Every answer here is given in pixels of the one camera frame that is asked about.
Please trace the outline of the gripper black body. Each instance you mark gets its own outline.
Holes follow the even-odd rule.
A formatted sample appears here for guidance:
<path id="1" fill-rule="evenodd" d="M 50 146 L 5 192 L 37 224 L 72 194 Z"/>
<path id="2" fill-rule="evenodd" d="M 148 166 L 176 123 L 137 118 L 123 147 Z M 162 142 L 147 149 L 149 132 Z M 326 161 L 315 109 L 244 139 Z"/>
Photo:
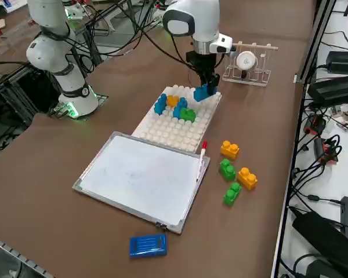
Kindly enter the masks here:
<path id="1" fill-rule="evenodd" d="M 211 76 L 215 72 L 217 54 L 199 54 L 192 50 L 186 53 L 186 61 L 199 76 Z"/>

